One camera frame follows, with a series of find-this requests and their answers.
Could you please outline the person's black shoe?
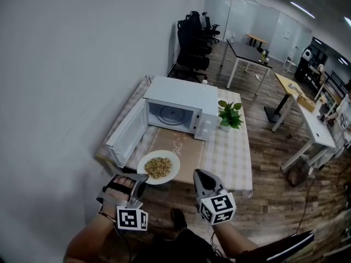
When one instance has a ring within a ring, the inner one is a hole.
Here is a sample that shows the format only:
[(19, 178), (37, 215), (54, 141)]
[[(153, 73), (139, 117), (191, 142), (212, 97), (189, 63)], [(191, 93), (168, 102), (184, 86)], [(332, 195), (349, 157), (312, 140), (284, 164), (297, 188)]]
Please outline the person's black shoe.
[(178, 232), (188, 227), (182, 210), (178, 208), (171, 209), (171, 218), (172, 218), (174, 227)]

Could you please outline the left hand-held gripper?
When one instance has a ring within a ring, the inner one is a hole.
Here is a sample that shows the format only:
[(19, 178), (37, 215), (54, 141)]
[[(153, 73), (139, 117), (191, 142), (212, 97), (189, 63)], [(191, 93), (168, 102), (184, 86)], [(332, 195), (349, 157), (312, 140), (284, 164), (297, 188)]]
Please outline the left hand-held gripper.
[(110, 218), (118, 230), (146, 231), (148, 228), (148, 213), (141, 209), (143, 203), (140, 198), (145, 191), (145, 182), (149, 175), (123, 173), (121, 176), (135, 181), (130, 201), (128, 203), (113, 201), (102, 189), (97, 196), (97, 201), (102, 205), (109, 204), (113, 206), (114, 214), (109, 215), (103, 209), (100, 209), (98, 213)]

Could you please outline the small wooden standing desk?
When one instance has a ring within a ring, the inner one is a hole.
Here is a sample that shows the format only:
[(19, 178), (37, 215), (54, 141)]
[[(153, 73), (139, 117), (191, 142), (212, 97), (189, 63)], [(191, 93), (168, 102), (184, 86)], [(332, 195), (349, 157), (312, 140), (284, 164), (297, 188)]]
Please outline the small wooden standing desk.
[(266, 41), (266, 40), (264, 40), (264, 39), (262, 39), (260, 37), (257, 37), (255, 35), (252, 35), (250, 33), (246, 33), (245, 35), (246, 35), (246, 37), (248, 39), (248, 45), (250, 47), (254, 47), (254, 48), (258, 49), (258, 50), (261, 50), (263, 45), (269, 44), (268, 41)]

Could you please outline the white round plate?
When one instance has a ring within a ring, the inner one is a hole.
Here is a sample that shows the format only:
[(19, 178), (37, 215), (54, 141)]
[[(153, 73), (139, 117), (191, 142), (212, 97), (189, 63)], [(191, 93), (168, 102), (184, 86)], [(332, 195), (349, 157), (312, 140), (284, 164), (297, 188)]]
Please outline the white round plate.
[(171, 181), (179, 172), (180, 168), (180, 161), (179, 158), (171, 151), (166, 151), (166, 150), (157, 150), (148, 153), (146, 156), (144, 156), (140, 162), (137, 165), (137, 173), (138, 174), (147, 174), (147, 172), (144, 170), (144, 165), (151, 160), (152, 158), (156, 157), (161, 157), (161, 158), (169, 158), (172, 162), (172, 169), (171, 172), (160, 179), (153, 179), (151, 176), (149, 176), (148, 180), (146, 181), (147, 184), (149, 185), (160, 185), (160, 184), (165, 184), (169, 181)]

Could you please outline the yellow desk black leg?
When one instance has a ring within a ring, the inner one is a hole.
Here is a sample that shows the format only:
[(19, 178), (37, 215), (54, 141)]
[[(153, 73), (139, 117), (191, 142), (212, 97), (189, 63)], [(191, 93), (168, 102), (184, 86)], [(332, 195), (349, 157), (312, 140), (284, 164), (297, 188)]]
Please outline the yellow desk black leg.
[(304, 92), (302, 91), (300, 86), (295, 81), (293, 81), (287, 77), (284, 77), (278, 73), (275, 73), (275, 76), (278, 79), (280, 86), (283, 88), (283, 90), (285, 92), (285, 96), (282, 98), (282, 100), (280, 101), (280, 103), (278, 104), (278, 106), (276, 108), (264, 106), (264, 111), (265, 111), (265, 114), (267, 116), (267, 119), (271, 123), (276, 123), (280, 119), (280, 117), (281, 117), (280, 111), (281, 111), (282, 107), (284, 106), (284, 104), (288, 101), (288, 99), (292, 95), (305, 96)]

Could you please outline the brown bag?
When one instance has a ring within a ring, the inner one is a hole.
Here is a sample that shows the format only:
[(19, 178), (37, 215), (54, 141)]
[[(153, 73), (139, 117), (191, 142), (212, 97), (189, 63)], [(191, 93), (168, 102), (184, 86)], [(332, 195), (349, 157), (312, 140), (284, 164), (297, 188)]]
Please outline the brown bag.
[(306, 181), (308, 177), (310, 166), (308, 162), (299, 158), (296, 160), (288, 169), (286, 174), (286, 181), (292, 187), (295, 188)]

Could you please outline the wooden box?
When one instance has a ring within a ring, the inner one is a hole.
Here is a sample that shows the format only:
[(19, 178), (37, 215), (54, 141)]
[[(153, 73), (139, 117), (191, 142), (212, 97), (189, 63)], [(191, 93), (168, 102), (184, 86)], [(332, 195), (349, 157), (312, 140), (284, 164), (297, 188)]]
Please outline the wooden box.
[(304, 98), (299, 96), (297, 98), (297, 102), (307, 109), (309, 112), (313, 112), (315, 110), (315, 103), (314, 101), (310, 100), (309, 98)]

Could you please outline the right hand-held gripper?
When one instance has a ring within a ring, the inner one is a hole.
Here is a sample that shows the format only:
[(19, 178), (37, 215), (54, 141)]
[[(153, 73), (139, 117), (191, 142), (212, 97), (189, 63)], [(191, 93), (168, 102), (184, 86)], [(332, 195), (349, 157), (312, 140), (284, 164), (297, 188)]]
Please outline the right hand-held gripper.
[(230, 221), (235, 214), (236, 204), (231, 192), (220, 194), (223, 190), (226, 192), (221, 179), (209, 171), (195, 169), (193, 180), (197, 197), (201, 198), (198, 212), (202, 218), (212, 226)]

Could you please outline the black office chair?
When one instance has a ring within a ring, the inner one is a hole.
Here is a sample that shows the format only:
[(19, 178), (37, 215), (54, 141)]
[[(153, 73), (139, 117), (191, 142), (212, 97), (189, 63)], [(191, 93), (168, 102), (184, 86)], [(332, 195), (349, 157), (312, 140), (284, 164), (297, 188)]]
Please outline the black office chair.
[(178, 21), (177, 29), (180, 46), (177, 64), (187, 68), (187, 70), (182, 71), (183, 77), (181, 79), (202, 83), (204, 79), (207, 80), (207, 76), (204, 73), (200, 73), (199, 70), (206, 70), (210, 64), (210, 59), (207, 55), (200, 54), (197, 49), (193, 48), (186, 20)]
[(211, 42), (212, 37), (203, 29), (198, 12), (191, 11), (189, 21), (194, 37), (209, 40), (209, 42)]
[(219, 25), (211, 25), (210, 18), (207, 16), (207, 12), (203, 12), (202, 16), (205, 18), (206, 23), (206, 26), (203, 29), (211, 36), (215, 43), (218, 43), (219, 39), (215, 38), (215, 36), (220, 35), (220, 32), (217, 30), (217, 27), (219, 27)]
[(192, 16), (190, 14), (186, 15), (185, 20), (187, 21), (189, 33), (192, 38), (193, 48), (197, 49), (200, 54), (209, 55), (212, 52), (212, 48), (208, 45), (208, 40), (204, 39), (203, 36), (197, 32)]

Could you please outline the white microwave oven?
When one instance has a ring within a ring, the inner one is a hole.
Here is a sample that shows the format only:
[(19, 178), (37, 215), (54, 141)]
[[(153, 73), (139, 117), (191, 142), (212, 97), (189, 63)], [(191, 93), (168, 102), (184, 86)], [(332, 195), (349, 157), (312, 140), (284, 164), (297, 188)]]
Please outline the white microwave oven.
[(154, 77), (106, 145), (123, 168), (148, 126), (193, 134), (208, 141), (217, 127), (218, 89), (208, 84)]

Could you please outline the green potted plant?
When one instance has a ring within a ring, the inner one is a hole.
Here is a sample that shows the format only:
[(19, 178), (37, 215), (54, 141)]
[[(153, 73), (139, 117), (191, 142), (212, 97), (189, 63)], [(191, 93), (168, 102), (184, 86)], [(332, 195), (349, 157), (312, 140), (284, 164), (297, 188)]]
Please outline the green potted plant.
[(220, 128), (223, 131), (228, 132), (230, 129), (240, 129), (243, 121), (241, 120), (241, 114), (239, 114), (242, 108), (242, 103), (228, 103), (225, 109), (219, 111)]

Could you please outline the person's right forearm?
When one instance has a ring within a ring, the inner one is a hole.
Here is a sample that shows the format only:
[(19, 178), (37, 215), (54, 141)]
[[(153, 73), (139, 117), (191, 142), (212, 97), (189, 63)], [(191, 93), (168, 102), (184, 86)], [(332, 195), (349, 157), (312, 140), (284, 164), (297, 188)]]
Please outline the person's right forearm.
[(213, 225), (212, 228), (228, 258), (236, 259), (241, 253), (258, 248), (258, 245), (240, 234), (228, 221)]

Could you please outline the person's black clothing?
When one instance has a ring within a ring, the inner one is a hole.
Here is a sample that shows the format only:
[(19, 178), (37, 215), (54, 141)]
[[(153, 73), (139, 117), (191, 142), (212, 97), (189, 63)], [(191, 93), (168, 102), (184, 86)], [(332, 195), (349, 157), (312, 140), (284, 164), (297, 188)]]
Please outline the person's black clothing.
[(221, 263), (212, 246), (191, 230), (180, 232), (172, 241), (156, 240), (144, 248), (132, 263)]

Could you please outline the person's left forearm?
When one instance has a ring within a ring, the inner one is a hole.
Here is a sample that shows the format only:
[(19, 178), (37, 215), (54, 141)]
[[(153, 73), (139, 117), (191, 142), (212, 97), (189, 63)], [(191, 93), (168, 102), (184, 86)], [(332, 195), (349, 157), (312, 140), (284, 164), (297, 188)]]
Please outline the person's left forearm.
[(114, 222), (110, 218), (98, 214), (71, 240), (63, 263), (95, 263), (113, 227)]

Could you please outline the white-legged table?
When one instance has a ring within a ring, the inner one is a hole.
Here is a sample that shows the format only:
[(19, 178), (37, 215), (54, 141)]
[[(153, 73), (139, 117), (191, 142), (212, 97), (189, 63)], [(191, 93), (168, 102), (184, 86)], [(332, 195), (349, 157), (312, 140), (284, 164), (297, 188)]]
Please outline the white-legged table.
[[(124, 168), (120, 168), (110, 154), (103, 153), (102, 151), (97, 153), (97, 160), (101, 163), (106, 163), (110, 170), (114, 173), (136, 173), (136, 166), (139, 159), (129, 159), (129, 164)], [(253, 194), (253, 182), (252, 182), (252, 168), (251, 159), (248, 159), (246, 168), (231, 168), (225, 169), (225, 166), (221, 162), (216, 162), (215, 158), (212, 159), (212, 165), (215, 167), (214, 170), (206, 168), (208, 171), (212, 171), (219, 176), (224, 182), (224, 187), (230, 192), (235, 192), (238, 196), (244, 198), (251, 198)]]

